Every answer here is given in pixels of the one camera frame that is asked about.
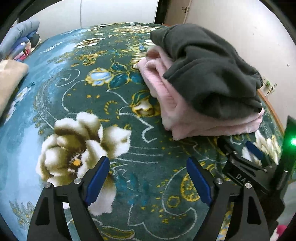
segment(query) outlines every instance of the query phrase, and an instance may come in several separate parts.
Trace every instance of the floral blanket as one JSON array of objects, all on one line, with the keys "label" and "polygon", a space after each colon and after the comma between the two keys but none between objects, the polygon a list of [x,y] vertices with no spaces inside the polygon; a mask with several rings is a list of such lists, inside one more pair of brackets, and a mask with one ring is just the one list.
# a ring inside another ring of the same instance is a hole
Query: floral blanket
[{"label": "floral blanket", "polygon": [[[25,59],[29,74],[0,127],[0,212],[20,241],[26,240],[44,182],[68,184],[101,156],[110,158],[111,168],[89,211],[104,240],[193,239],[208,207],[186,172],[186,160],[195,156],[216,175],[226,157],[217,137],[174,141],[162,126],[159,103],[136,65],[153,45],[149,32],[163,27],[116,23],[77,29],[46,40]],[[247,140],[276,161],[282,136],[263,106],[256,134],[229,138],[250,160],[243,148]],[[78,241],[68,204],[64,208]],[[231,207],[219,240],[230,217]]]}]

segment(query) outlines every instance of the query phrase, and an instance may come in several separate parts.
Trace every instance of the white wall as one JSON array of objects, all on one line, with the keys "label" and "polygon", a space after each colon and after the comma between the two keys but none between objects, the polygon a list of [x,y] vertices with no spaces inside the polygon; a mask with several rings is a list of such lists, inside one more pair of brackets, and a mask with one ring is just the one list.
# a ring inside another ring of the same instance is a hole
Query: white wall
[{"label": "white wall", "polygon": [[31,18],[40,21],[38,34],[57,34],[102,23],[154,23],[158,0],[62,0]]},{"label": "white wall", "polygon": [[186,23],[199,24],[230,42],[246,62],[277,84],[268,99],[283,125],[288,115],[296,118],[296,46],[259,0],[192,0]]},{"label": "white wall", "polygon": [[102,23],[154,23],[158,0],[82,0],[82,27]]}]

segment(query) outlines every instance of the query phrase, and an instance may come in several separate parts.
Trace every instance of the cabinet door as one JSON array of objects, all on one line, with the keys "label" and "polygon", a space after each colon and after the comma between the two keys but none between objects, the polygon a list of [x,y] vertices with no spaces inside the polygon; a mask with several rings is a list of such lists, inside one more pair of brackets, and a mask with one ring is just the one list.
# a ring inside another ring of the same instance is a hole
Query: cabinet door
[{"label": "cabinet door", "polygon": [[42,40],[80,28],[80,0],[62,0],[31,18],[40,21],[38,34]]},{"label": "cabinet door", "polygon": [[82,0],[82,27],[102,23],[154,23],[158,0]]}]

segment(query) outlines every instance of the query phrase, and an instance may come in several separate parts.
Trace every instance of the green light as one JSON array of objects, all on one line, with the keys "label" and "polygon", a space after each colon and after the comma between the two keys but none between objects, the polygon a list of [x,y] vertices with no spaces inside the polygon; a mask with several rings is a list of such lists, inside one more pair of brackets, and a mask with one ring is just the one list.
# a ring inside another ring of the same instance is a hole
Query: green light
[{"label": "green light", "polygon": [[291,144],[292,144],[293,146],[296,146],[296,138],[292,138],[292,139],[291,139]]}]

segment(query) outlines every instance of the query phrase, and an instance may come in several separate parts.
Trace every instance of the beige blanket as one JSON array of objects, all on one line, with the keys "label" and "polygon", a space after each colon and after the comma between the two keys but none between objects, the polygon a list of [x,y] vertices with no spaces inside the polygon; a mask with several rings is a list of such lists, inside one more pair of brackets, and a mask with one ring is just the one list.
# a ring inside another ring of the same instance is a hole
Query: beige blanket
[{"label": "beige blanket", "polygon": [[29,66],[15,60],[0,62],[0,116],[15,88],[27,74]]}]

